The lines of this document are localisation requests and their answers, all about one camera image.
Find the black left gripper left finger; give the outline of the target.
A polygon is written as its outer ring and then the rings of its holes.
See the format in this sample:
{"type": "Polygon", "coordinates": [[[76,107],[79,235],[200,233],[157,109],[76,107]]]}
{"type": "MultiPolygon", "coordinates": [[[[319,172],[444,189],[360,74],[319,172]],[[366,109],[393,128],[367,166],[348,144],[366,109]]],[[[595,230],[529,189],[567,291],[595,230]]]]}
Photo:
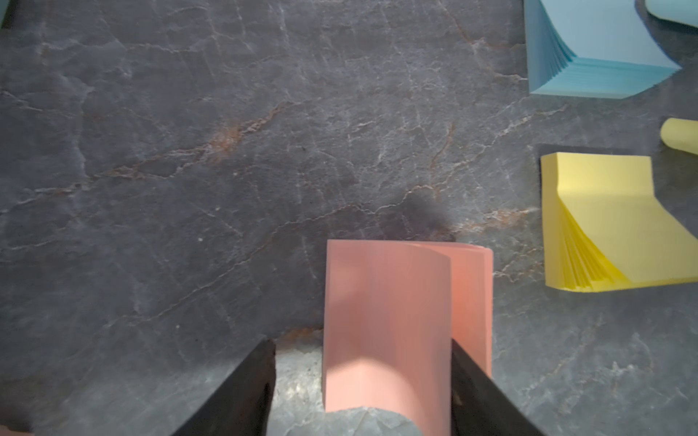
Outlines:
{"type": "Polygon", "coordinates": [[[265,436],[276,387],[276,345],[265,339],[176,435],[265,436]]]}

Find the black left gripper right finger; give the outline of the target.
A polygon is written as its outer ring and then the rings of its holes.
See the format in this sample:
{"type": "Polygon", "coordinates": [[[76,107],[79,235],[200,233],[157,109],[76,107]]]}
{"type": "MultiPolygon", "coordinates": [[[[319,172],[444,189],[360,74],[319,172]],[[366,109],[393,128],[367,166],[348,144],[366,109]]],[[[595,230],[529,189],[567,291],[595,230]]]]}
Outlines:
{"type": "Polygon", "coordinates": [[[452,340],[451,434],[543,436],[456,341],[452,340]]]}

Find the pink memo pad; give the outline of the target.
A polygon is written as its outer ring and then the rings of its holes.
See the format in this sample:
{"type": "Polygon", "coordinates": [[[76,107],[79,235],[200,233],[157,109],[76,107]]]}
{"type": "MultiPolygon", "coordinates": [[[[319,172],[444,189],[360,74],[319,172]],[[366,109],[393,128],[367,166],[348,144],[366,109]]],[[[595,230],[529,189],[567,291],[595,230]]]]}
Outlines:
{"type": "Polygon", "coordinates": [[[453,345],[492,371],[493,272],[476,245],[329,241],[325,410],[374,408],[449,434],[453,345]]]}

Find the yellow memo pad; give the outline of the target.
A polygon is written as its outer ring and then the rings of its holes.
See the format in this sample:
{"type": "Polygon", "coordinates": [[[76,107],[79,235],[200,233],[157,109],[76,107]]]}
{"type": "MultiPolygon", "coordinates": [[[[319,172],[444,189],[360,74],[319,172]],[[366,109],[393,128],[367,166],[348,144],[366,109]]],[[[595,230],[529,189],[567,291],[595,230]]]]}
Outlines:
{"type": "Polygon", "coordinates": [[[697,279],[697,239],[658,201],[648,156],[540,159],[545,283],[608,292],[697,279]]]}

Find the torn yellow memo page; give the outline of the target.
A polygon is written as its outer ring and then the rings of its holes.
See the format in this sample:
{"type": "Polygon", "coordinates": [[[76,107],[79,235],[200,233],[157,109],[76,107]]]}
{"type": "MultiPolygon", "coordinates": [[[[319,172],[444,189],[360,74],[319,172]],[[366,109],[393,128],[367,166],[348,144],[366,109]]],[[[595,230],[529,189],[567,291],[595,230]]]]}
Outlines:
{"type": "Polygon", "coordinates": [[[660,130],[662,142],[678,151],[698,155],[698,122],[668,118],[660,130]]]}

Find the blue memo pad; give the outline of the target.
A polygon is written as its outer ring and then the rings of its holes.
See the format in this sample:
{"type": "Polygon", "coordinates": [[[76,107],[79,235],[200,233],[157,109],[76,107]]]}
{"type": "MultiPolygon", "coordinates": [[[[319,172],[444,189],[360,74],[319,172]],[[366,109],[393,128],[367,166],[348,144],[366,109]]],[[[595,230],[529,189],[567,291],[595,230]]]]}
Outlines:
{"type": "Polygon", "coordinates": [[[634,1],[525,0],[531,94],[624,99],[681,70],[634,1]]]}

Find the torn blue memo page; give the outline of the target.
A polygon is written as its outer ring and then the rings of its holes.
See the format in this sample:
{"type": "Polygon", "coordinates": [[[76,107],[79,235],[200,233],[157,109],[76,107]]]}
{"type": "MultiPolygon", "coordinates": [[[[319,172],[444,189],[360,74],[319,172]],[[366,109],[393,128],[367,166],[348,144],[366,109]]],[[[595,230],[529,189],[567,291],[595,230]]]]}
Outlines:
{"type": "Polygon", "coordinates": [[[661,20],[698,27],[698,0],[646,0],[645,7],[661,20]]]}

